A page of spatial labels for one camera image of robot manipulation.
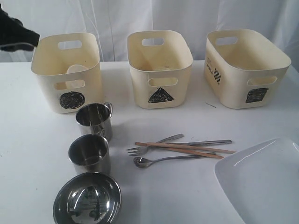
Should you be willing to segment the steel cup without handle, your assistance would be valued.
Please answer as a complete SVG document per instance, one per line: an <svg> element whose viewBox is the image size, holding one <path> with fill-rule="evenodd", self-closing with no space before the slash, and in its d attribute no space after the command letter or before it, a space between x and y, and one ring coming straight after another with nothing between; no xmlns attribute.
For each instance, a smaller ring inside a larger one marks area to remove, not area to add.
<svg viewBox="0 0 299 224"><path fill-rule="evenodd" d="M111 173L109 144L100 135L86 134L74 140L69 147L68 157L78 175L85 172Z"/></svg>

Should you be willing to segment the wooden chopstick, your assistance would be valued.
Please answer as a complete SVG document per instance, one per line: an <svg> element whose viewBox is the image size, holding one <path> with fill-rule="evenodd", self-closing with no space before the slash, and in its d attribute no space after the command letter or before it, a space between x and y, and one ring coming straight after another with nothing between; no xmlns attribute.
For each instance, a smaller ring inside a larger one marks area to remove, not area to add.
<svg viewBox="0 0 299 224"><path fill-rule="evenodd" d="M216 148L209 148L209 147L188 146L188 145L177 145L177 144L168 144L168 143L147 142L146 145L152 146L152 147L190 149L190 150L199 150L199 151L201 150L201 151L210 151L210 152L218 152L218 153L225 153L225 154L236 153L236 151L232 151L232 150L216 149Z"/></svg>
<svg viewBox="0 0 299 224"><path fill-rule="evenodd" d="M138 145L138 146L147 146L146 143L142 143L142 142L135 142L135 145ZM202 156L216 158L216 159L222 159L222 158L224 158L224 156L217 155L217 154L203 153L203 152L201 152L201 150L199 151L199 150L177 149L177 148L164 148L164 147L157 147L157 148L168 150L168 151L173 151L173 152L191 154L191 155L202 155Z"/></svg>

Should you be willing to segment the small steel fork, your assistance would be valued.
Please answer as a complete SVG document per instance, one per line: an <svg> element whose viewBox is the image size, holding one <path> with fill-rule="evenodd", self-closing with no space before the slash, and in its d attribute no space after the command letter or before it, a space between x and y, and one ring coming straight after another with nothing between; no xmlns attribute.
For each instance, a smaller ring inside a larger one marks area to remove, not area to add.
<svg viewBox="0 0 299 224"><path fill-rule="evenodd" d="M158 143L164 143L164 142L167 142L170 140L180 139L182 137L184 137L184 135L182 133L180 133L180 134L176 134L176 135L170 136L168 138L162 139L162 140L158 141ZM148 152L148 150L149 150L148 146L138 146L135 148L127 149L127 153L130 156L141 156L141 155L146 154Z"/></svg>

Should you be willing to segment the small steel spoon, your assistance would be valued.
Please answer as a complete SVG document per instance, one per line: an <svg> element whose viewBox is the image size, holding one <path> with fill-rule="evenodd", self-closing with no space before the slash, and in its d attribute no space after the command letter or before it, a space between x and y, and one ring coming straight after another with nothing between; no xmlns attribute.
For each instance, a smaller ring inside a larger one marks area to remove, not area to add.
<svg viewBox="0 0 299 224"><path fill-rule="evenodd" d="M161 162L161 161L168 161L168 160L185 160L185 159L201 159L206 158L206 156L202 155L188 155L188 156L171 156L171 157L164 157L161 159L156 160L149 160L140 156L134 157L133 162L137 168L148 168L151 165Z"/></svg>

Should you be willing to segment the stainless steel bowl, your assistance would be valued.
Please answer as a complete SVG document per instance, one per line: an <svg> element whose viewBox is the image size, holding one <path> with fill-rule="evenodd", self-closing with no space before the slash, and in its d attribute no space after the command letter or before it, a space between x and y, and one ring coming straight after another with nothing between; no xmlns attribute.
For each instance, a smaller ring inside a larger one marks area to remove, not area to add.
<svg viewBox="0 0 299 224"><path fill-rule="evenodd" d="M56 224L114 224L122 195L119 184L102 172L87 172L70 179L53 203Z"/></svg>

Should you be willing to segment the white curtain backdrop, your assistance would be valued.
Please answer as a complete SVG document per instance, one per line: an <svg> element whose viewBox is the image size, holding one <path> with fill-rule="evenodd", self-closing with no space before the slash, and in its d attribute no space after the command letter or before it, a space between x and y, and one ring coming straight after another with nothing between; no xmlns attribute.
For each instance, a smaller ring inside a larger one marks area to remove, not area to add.
<svg viewBox="0 0 299 224"><path fill-rule="evenodd" d="M1 7L40 34L89 32L102 61L127 59L133 32L174 30L186 40L193 58L202 60L206 35L247 28L283 50L299 66L299 3L296 0L3 0Z"/></svg>

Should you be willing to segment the cream bin with circle mark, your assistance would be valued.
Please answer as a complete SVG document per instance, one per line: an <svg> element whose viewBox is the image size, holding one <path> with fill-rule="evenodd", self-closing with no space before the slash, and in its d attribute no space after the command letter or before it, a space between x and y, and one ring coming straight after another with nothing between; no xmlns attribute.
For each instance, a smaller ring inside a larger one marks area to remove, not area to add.
<svg viewBox="0 0 299 224"><path fill-rule="evenodd" d="M66 77L71 65L88 68ZM52 35L41 39L34 51L31 70L52 111L76 112L85 105L104 101L100 73L100 54L96 37L91 33ZM65 81L82 79L85 86L63 89Z"/></svg>

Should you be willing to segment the cream bin with triangle mark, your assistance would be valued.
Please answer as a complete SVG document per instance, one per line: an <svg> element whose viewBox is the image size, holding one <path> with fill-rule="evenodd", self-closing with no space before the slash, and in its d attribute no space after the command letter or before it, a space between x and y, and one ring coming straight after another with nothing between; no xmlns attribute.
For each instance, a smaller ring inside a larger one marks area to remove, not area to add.
<svg viewBox="0 0 299 224"><path fill-rule="evenodd" d="M176 107L186 96L193 56L172 30L135 32L127 38L135 103L144 109Z"/></svg>

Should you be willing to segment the cream bin with square mark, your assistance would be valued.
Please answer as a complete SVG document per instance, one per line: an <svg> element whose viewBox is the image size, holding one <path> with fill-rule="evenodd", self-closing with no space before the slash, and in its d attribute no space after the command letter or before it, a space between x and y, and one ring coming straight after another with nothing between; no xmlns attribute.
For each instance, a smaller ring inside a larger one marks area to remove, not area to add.
<svg viewBox="0 0 299 224"><path fill-rule="evenodd" d="M254 30L219 30L206 36L204 75L228 108L266 105L291 62L286 53Z"/></svg>

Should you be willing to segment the steel table knife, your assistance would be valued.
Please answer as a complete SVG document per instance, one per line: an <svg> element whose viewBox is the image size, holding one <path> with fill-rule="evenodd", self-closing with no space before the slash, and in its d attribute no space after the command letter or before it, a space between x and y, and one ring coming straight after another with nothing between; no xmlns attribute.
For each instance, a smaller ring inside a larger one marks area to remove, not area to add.
<svg viewBox="0 0 299 224"><path fill-rule="evenodd" d="M200 146L211 146L211 145L221 145L221 144L232 144L232 140L212 140L212 141L185 142L185 143L174 143L174 144L200 147Z"/></svg>

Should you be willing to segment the white square plate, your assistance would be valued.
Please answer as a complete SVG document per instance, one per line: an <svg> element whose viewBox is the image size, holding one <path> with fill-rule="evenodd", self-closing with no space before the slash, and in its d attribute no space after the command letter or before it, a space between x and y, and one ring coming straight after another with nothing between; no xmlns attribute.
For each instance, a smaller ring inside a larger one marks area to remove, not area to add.
<svg viewBox="0 0 299 224"><path fill-rule="evenodd" d="M299 146L277 138L218 161L216 178L246 224L299 222Z"/></svg>

